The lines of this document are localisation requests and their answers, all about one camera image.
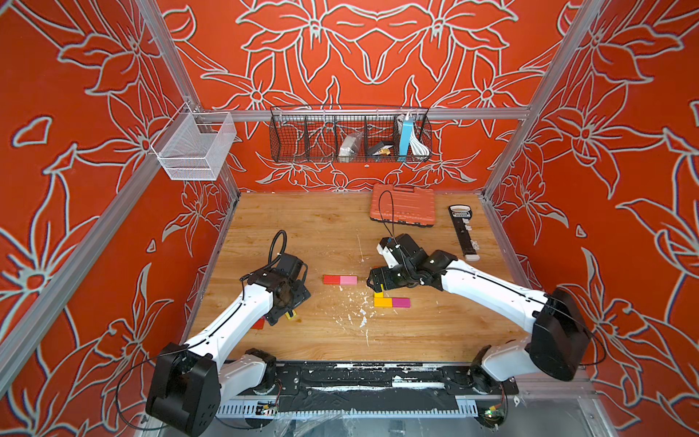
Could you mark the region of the magenta block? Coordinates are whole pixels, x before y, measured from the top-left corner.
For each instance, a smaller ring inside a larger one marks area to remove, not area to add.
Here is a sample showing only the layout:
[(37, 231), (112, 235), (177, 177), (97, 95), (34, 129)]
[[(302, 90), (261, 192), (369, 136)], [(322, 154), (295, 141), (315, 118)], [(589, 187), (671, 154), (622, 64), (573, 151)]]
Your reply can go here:
[(411, 300), (409, 298), (392, 298), (391, 306), (398, 309), (409, 309), (411, 307)]

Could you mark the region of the red long block front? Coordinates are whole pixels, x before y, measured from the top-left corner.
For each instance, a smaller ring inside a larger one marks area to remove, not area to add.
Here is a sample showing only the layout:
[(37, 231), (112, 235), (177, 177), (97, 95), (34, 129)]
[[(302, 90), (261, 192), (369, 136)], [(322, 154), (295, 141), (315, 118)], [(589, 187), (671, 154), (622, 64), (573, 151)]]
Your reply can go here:
[(325, 285), (342, 285), (341, 275), (324, 275), (323, 283)]

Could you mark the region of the orange yellow block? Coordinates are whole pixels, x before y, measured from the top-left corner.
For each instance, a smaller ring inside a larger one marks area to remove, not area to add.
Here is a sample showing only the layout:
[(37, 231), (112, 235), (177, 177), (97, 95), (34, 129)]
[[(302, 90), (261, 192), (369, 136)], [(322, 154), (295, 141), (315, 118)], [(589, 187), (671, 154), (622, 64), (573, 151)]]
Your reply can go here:
[(375, 298), (373, 304), (375, 308), (392, 308), (393, 300), (392, 298)]

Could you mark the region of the pink block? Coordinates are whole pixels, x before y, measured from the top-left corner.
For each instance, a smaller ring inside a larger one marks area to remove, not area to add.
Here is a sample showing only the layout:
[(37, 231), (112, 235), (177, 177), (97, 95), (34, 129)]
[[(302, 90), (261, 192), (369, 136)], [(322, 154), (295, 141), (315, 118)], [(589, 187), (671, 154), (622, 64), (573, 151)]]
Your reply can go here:
[(350, 276), (350, 275), (341, 275), (340, 276), (340, 285), (357, 285), (358, 284), (358, 278), (356, 276)]

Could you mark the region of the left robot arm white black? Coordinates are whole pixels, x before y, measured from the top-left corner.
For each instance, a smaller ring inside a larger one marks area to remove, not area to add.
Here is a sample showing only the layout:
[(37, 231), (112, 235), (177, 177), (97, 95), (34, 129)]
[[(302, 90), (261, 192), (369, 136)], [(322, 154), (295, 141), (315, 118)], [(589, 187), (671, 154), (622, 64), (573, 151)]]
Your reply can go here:
[(309, 300), (306, 264), (280, 254), (243, 278), (240, 296), (214, 322), (183, 344), (168, 344), (158, 355), (146, 412), (187, 436), (200, 436), (216, 419), (222, 402), (275, 384), (276, 359), (251, 349), (237, 360), (229, 355), (259, 321), (275, 325)]

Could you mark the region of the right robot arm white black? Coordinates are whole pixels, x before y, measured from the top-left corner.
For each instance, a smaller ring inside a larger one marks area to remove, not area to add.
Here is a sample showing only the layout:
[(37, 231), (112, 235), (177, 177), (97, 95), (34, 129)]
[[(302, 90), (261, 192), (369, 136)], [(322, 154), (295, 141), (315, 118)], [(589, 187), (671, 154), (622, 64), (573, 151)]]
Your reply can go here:
[(367, 285), (373, 291), (432, 287), (477, 303), (528, 334), (522, 340), (482, 349), (473, 364), (490, 380), (504, 382), (543, 373), (569, 382), (583, 365), (593, 333), (568, 292), (516, 285), (440, 249), (428, 254), (408, 234), (382, 239), (377, 251), (386, 265), (371, 270)]

